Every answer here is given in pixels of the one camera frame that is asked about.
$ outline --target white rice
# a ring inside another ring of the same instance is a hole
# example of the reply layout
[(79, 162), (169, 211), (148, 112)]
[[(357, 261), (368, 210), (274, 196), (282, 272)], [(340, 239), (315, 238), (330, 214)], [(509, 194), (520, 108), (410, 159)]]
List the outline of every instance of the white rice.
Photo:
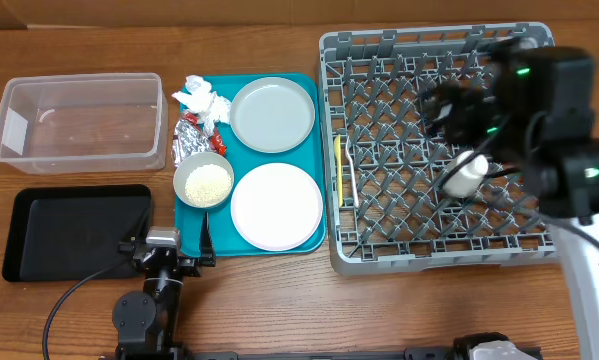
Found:
[(217, 205), (230, 194), (230, 189), (230, 174), (214, 164), (196, 168), (186, 180), (186, 196), (195, 207)]

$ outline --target wooden table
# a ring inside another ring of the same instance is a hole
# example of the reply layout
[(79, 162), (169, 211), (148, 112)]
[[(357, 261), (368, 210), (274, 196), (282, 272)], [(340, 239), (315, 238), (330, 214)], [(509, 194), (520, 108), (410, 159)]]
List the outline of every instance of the wooden table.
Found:
[[(155, 72), (164, 91), (189, 74), (299, 71), (315, 76), (327, 31), (438, 24), (255, 26), (0, 31), (0, 99), (13, 77)], [(560, 45), (598, 61), (594, 107), (599, 136), (599, 21), (550, 22)], [(170, 132), (177, 104), (168, 97)], [(170, 159), (158, 172), (26, 175), (0, 163), (0, 359), (41, 358), (48, 312), (73, 284), (7, 283), (1, 277), (15, 195), (26, 187), (142, 183), (152, 190), (156, 225), (173, 223)], [(559, 267), (454, 268), (416, 274), (341, 277), (328, 246), (305, 256), (222, 259), (186, 280), (178, 338), (194, 351), (240, 353), (402, 350), (500, 331), (539, 345), (546, 359), (578, 359), (568, 291)], [(53, 359), (94, 359), (117, 344), (111, 309), (142, 280), (102, 280), (70, 297), (50, 336)]]

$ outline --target dish rack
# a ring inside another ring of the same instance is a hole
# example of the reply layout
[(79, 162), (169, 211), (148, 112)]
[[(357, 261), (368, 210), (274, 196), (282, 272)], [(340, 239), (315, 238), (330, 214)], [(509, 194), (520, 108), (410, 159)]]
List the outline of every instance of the dish rack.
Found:
[[(333, 32), (319, 42), (319, 95), (331, 263), (343, 275), (421, 271), (433, 267), (555, 262), (543, 224), (475, 201), (444, 198), (436, 181), (464, 151), (442, 136), (423, 135), (418, 94), (444, 81), (488, 89), (492, 65), (479, 45), (529, 36), (554, 46), (541, 23)], [(333, 140), (347, 137), (357, 179), (343, 162), (343, 206), (337, 201)], [(491, 164), (490, 171), (503, 169)], [(518, 175), (485, 181), (476, 199), (534, 208)]]

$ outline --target silver wrapper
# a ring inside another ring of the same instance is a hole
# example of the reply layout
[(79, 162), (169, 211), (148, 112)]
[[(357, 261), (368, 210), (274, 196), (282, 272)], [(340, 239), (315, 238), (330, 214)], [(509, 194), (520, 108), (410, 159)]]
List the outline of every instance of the silver wrapper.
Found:
[(210, 140), (188, 121), (179, 119), (172, 137), (172, 159), (175, 167), (188, 156), (204, 151), (212, 151)]

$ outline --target cable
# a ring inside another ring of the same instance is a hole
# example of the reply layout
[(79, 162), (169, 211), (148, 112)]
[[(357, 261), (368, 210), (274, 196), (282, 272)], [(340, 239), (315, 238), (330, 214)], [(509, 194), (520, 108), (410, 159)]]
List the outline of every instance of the cable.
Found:
[(581, 230), (580, 228), (572, 225), (571, 223), (569, 223), (566, 220), (562, 220), (562, 219), (555, 219), (553, 217), (550, 217), (548, 215), (544, 215), (541, 214), (539, 212), (536, 211), (528, 211), (528, 210), (520, 210), (517, 209), (515, 210), (516, 213), (521, 214), (525, 217), (537, 217), (539, 218), (539, 220), (543, 221), (546, 224), (550, 224), (550, 225), (554, 225), (556, 227), (562, 228), (563, 230), (566, 230), (574, 235), (579, 236), (580, 238), (586, 240), (588, 243), (590, 243), (590, 245), (594, 246), (597, 250), (599, 250), (599, 240), (595, 239), (594, 237), (592, 237), (590, 234), (588, 234), (587, 232)]
[(506, 175), (510, 175), (510, 174), (514, 174), (514, 173), (518, 173), (521, 170), (517, 167), (511, 167), (508, 169), (504, 169), (501, 171), (496, 171), (490, 174), (486, 174), (484, 177), (487, 179), (494, 179), (494, 178), (498, 178), (498, 177), (502, 177), (502, 176), (506, 176)]
[(477, 156), (481, 155), (484, 152), (484, 150), (486, 149), (486, 147), (488, 145), (490, 145), (490, 143), (492, 143), (499, 136), (499, 134), (501, 134), (503, 132), (503, 128), (508, 124), (508, 120), (510, 120), (509, 116), (507, 116), (501, 122), (501, 124), (499, 125), (499, 130), (494, 135), (486, 138), (486, 140), (484, 140), (481, 144), (479, 144), (479, 146), (477, 146), (477, 148), (472, 152), (472, 154), (468, 155), (467, 158), (465, 158), (462, 162), (457, 164), (457, 166), (452, 168), (448, 172), (448, 174), (446, 174), (446, 176), (444, 176), (439, 181), (439, 189), (443, 189), (443, 187), (446, 185), (446, 183), (448, 183), (448, 180), (450, 180), (451, 177), (455, 176), (459, 172), (459, 170), (461, 170), (461, 168), (470, 164), (472, 162), (472, 160), (476, 159)]
[(64, 301), (66, 301), (66, 299), (68, 298), (68, 296), (70, 296), (75, 290), (77, 290), (81, 285), (87, 283), (88, 281), (96, 278), (99, 275), (102, 275), (104, 273), (107, 273), (108, 271), (111, 271), (113, 269), (118, 268), (119, 266), (126, 264), (128, 262), (127, 258), (124, 258), (123, 261), (109, 267), (109, 268), (105, 268), (103, 270), (100, 270), (90, 276), (88, 276), (87, 278), (79, 281), (78, 283), (76, 283), (73, 287), (71, 287), (68, 291), (66, 291), (65, 294), (63, 294), (63, 296), (59, 299), (59, 301), (57, 301), (57, 303), (55, 304), (55, 306), (52, 308), (52, 311), (50, 311), (50, 315), (48, 315), (48, 320), (46, 320), (46, 326), (44, 326), (43, 328), (43, 337), (41, 339), (41, 349), (43, 352), (43, 358), (44, 360), (50, 360), (50, 356), (48, 355), (48, 335), (50, 334), (50, 325), (52, 324), (52, 319), (55, 317), (55, 314), (57, 313), (57, 311), (59, 310), (59, 307), (61, 307), (61, 305), (63, 304)]
[(545, 111), (538, 111), (532, 115), (530, 121), (528, 122), (528, 127), (526, 128), (526, 133), (524, 134), (523, 140), (523, 150), (526, 159), (530, 159), (530, 156), (532, 155), (532, 135), (535, 131), (535, 127), (537, 126), (539, 120), (541, 120), (541, 118), (545, 116)]

